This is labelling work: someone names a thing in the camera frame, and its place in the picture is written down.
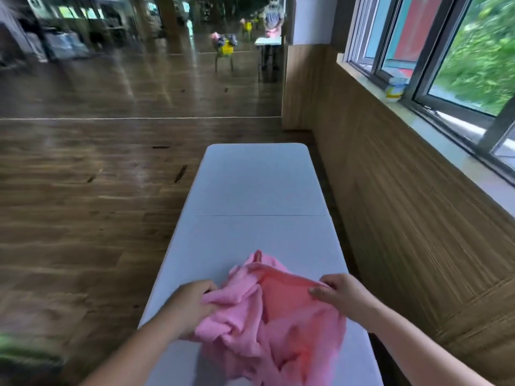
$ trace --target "white table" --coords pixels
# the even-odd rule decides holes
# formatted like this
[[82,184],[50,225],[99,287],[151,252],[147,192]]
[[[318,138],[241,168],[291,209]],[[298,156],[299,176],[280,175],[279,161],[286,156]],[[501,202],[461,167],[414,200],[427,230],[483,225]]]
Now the white table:
[[[293,273],[316,280],[347,272],[306,146],[217,144],[203,158],[161,265],[140,326],[182,283],[213,279],[261,249]],[[244,386],[199,355],[200,344],[171,344],[147,386]],[[347,322],[334,386],[382,386],[370,340]]]
[[261,66],[265,63],[265,46],[280,46],[282,44],[282,36],[276,38],[267,38],[261,36],[256,39],[254,45],[259,49],[259,61],[257,63],[257,80],[261,81]]

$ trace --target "window sill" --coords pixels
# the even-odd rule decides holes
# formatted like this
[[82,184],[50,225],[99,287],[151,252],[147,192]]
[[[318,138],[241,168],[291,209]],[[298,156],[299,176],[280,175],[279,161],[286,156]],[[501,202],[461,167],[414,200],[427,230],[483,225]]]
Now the window sill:
[[383,90],[342,59],[343,55],[338,54],[338,65],[515,218],[515,187],[512,184],[412,110],[398,102],[385,102]]

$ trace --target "green foliage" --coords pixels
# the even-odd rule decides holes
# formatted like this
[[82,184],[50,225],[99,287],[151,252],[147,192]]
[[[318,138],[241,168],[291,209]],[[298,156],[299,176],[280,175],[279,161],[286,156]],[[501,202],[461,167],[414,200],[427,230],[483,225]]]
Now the green foliage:
[[497,115],[515,92],[515,0],[472,0],[435,84]]

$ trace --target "hand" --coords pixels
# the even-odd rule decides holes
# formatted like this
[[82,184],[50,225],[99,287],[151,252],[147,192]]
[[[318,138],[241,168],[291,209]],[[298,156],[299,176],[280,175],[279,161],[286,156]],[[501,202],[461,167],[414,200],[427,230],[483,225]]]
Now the hand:
[[328,287],[312,287],[309,293],[318,300],[333,305],[340,314],[370,331],[374,310],[384,306],[354,276],[349,274],[324,275],[321,282]]
[[195,331],[200,321],[218,309],[216,305],[202,303],[203,294],[217,289],[212,280],[197,280],[180,285],[158,311],[156,318],[173,325],[175,333],[180,337],[186,337]]

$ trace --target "person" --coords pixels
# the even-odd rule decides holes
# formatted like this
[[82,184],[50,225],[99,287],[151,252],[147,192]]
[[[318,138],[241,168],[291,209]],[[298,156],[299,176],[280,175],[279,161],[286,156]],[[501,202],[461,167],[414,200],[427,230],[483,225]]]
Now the person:
[[[279,1],[270,0],[268,5],[263,9],[262,17],[265,31],[270,33],[270,35],[281,36],[281,27],[284,23],[284,10]],[[273,70],[279,70],[279,65],[277,64],[277,47],[278,46],[272,46],[270,44],[265,45],[265,57],[261,70],[267,70],[270,48],[272,49],[272,68]]]
[[[415,325],[374,297],[349,274],[325,275],[330,286],[309,290],[382,341],[413,386],[492,386],[453,357]],[[80,386],[142,386],[167,345],[187,337],[216,305],[202,304],[205,292],[216,290],[210,280],[180,286],[161,310]]]

